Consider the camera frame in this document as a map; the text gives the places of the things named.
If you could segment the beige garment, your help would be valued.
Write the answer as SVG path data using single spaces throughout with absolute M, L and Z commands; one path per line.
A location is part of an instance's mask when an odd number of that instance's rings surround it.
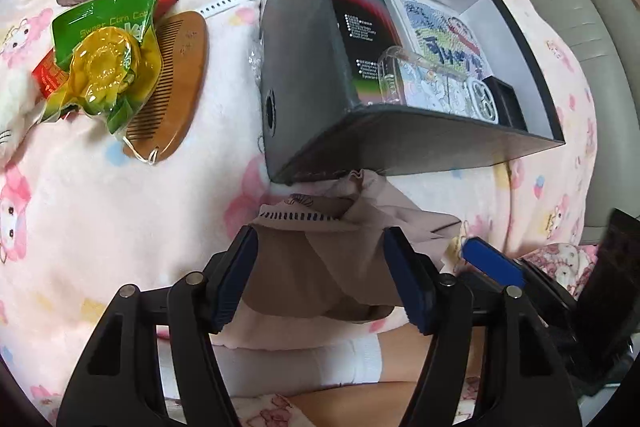
M 262 205 L 252 223 L 258 254 L 243 293 L 252 310 L 276 317 L 370 322 L 400 297 L 383 254 L 383 233 L 397 227 L 436 267 L 461 222 L 420 209 L 382 176 L 359 170 L 324 193 L 294 193 Z

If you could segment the clear cartoon phone case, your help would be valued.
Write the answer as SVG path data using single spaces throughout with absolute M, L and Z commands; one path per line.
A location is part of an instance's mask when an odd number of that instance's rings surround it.
M 391 46 L 378 59 L 378 85 L 386 104 L 499 124 L 498 107 L 486 83 L 401 46 Z

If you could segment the cartoon bead art board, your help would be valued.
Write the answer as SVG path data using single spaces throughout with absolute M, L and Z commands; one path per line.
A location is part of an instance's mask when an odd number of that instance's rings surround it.
M 402 45 L 436 65 L 483 80 L 492 69 L 465 18 L 435 0 L 385 0 Z

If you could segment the green sweet corn snack bag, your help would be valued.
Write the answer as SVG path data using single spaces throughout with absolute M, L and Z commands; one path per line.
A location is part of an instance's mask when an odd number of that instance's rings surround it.
M 53 61 L 66 79 L 47 97 L 43 122 L 78 110 L 125 132 L 160 79 L 157 1 L 88 0 L 52 20 Z

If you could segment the black Smart Devil box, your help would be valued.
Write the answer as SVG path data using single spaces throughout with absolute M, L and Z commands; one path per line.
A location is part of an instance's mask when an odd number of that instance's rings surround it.
M 363 104 L 382 103 L 378 59 L 401 44 L 384 0 L 331 0 L 349 62 L 350 79 Z

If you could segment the small black square frame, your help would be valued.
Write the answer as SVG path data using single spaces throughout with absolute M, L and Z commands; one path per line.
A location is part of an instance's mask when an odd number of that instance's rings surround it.
M 498 123 L 503 127 L 527 132 L 526 121 L 513 87 L 494 76 L 483 80 L 491 92 L 498 112 Z

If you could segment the person's leg white sock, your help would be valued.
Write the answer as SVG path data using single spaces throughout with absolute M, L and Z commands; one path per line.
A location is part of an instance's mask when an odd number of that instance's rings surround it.
M 398 426 L 433 338 L 411 324 L 303 350 L 216 357 L 242 426 Z

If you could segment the black cardboard storage box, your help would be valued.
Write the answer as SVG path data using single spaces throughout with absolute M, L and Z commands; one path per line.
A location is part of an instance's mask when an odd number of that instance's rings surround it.
M 503 0 L 264 0 L 260 29 L 274 182 L 488 167 L 564 141 Z

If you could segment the pink cartoon print blanket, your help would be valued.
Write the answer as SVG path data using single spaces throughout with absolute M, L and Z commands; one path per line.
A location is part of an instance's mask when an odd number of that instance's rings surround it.
M 194 10 L 214 0 L 177 0 Z M 462 222 L 511 256 L 577 243 L 598 150 L 587 78 L 530 0 L 503 0 L 547 81 L 565 142 L 489 168 L 395 176 L 424 210 Z M 52 46 L 55 0 L 1 0 L 1 72 Z M 252 54 L 259 4 L 212 17 L 200 103 L 177 152 L 156 166 L 124 154 L 99 121 L 37 124 L 1 173 L 1 354 L 46 421 L 96 322 L 126 283 L 160 287 L 226 248 L 259 207 L 288 194 L 268 180 Z

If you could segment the wooden comb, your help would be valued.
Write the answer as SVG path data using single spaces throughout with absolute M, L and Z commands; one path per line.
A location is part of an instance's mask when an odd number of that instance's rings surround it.
M 163 59 L 160 77 L 122 139 L 125 155 L 146 165 L 171 156 L 186 137 L 207 64 L 208 35 L 200 13 L 188 11 L 168 17 L 156 35 Z

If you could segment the red paper packet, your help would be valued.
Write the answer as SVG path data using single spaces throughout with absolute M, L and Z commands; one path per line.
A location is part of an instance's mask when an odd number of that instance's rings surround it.
M 153 20 L 157 23 L 178 0 L 157 0 Z M 50 50 L 32 71 L 43 98 L 49 96 L 68 78 L 67 72 L 55 64 L 54 51 Z

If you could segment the white plush toy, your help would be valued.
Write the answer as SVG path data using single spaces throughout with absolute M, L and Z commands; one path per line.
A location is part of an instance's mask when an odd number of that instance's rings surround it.
M 43 113 L 44 98 L 37 80 L 26 69 L 9 69 L 1 75 L 1 170 L 22 144 Z

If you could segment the grey upholstered headboard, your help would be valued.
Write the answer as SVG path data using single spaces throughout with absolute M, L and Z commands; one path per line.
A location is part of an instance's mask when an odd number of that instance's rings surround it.
M 639 213 L 639 10 L 631 0 L 530 0 L 577 58 L 597 116 L 598 153 L 582 240 L 618 208 Z

